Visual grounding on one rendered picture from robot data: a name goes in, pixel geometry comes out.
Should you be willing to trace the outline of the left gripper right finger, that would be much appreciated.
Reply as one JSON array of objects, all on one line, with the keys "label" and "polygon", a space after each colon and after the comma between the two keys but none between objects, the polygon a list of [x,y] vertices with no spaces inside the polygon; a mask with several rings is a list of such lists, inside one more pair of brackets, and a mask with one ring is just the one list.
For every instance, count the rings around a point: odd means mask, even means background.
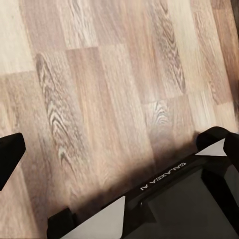
[{"label": "left gripper right finger", "polygon": [[239,133],[227,133],[223,150],[239,173]]}]

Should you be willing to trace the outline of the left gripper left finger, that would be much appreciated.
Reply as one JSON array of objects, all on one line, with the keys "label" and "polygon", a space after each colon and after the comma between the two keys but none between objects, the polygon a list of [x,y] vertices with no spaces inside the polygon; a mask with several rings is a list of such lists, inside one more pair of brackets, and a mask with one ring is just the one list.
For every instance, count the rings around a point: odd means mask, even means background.
[{"label": "left gripper left finger", "polygon": [[0,192],[26,152],[21,132],[0,138]]}]

